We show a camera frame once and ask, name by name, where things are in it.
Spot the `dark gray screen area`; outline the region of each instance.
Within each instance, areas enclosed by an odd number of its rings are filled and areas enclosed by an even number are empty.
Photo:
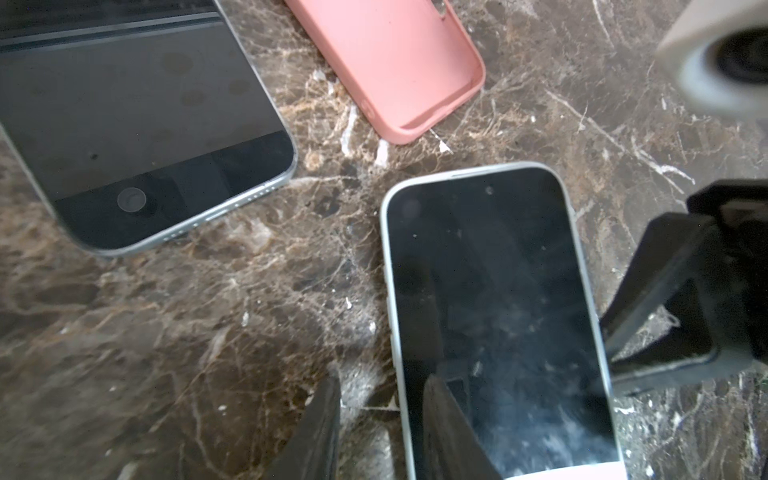
[[[208,16],[0,52],[0,121],[52,200],[283,130]]]
[[[532,167],[407,187],[387,220],[417,477],[431,373],[505,478],[617,461],[554,175]]]

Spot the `white phone frame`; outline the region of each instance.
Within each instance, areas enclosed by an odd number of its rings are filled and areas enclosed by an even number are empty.
[[[400,182],[392,187],[382,202],[381,210],[379,213],[379,219],[381,221],[381,234],[382,234],[382,247],[384,250],[384,277],[387,287],[387,310],[389,311],[389,328],[392,331],[392,362],[395,364],[395,372],[397,375],[397,390],[400,405],[400,419],[402,420],[402,434],[403,442],[405,443],[406,450],[406,468],[408,471],[409,480],[417,480],[415,467],[413,463],[413,443],[411,439],[411,427],[408,417],[408,403],[406,401],[406,382],[405,374],[402,367],[402,346],[400,345],[400,330],[397,317],[397,306],[395,303],[395,283],[392,275],[392,254],[389,248],[389,225],[387,223],[387,212],[389,209],[389,202],[392,198],[401,190],[412,187],[414,185],[433,184],[442,181],[455,180],[459,178],[467,177],[480,177],[487,174],[496,174],[498,172],[521,170],[525,168],[541,168],[554,175],[560,184],[560,188],[565,198],[566,209],[568,210],[568,222],[571,227],[571,234],[573,235],[574,245],[576,249],[576,257],[578,259],[579,271],[581,272],[581,283],[584,287],[584,299],[587,301],[587,307],[589,310],[590,321],[592,325],[592,335],[594,337],[594,343],[598,351],[598,362],[600,364],[600,373],[603,379],[603,387],[605,389],[606,397],[608,398],[609,411],[612,410],[611,404],[611,382],[608,375],[608,363],[605,355],[605,345],[600,333],[600,326],[598,322],[597,310],[594,308],[594,301],[591,295],[591,286],[589,283],[589,277],[587,275],[587,266],[584,261],[584,254],[581,251],[581,241],[576,231],[576,222],[574,218],[574,210],[571,206],[571,200],[568,198],[568,192],[565,190],[560,177],[544,164],[532,161],[521,161],[512,164],[498,164],[488,165],[484,167],[465,168],[461,170],[452,170],[448,172],[441,172],[439,174],[425,175],[424,177],[411,178]],[[519,475],[514,477],[515,480],[627,480],[627,471],[624,467],[624,456],[622,455],[621,445],[618,439],[616,439],[616,449],[618,452],[618,462],[605,462],[595,465],[576,465],[571,467],[556,468],[554,470],[546,470],[543,472],[536,472],[527,475]]]

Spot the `black round hole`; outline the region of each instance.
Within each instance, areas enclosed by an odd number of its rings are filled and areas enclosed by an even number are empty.
[[[723,40],[715,57],[728,78],[768,84],[768,28],[740,31]]]

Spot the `smartphone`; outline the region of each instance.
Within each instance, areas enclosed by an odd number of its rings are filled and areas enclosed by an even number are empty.
[[[448,386],[502,478],[626,480],[571,205],[532,162],[417,177],[381,209],[410,480],[422,394]]]
[[[0,124],[64,229],[108,256],[177,237],[296,168],[215,0],[3,2]]]

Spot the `phone screen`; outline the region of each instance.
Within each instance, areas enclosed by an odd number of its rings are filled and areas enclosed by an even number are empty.
[[[3,2],[0,123],[62,220],[102,248],[215,207],[293,162],[211,0]],[[127,187],[146,192],[154,212],[121,211]]]
[[[558,179],[524,167],[416,184],[386,222],[416,478],[431,373],[505,478],[617,462]]]

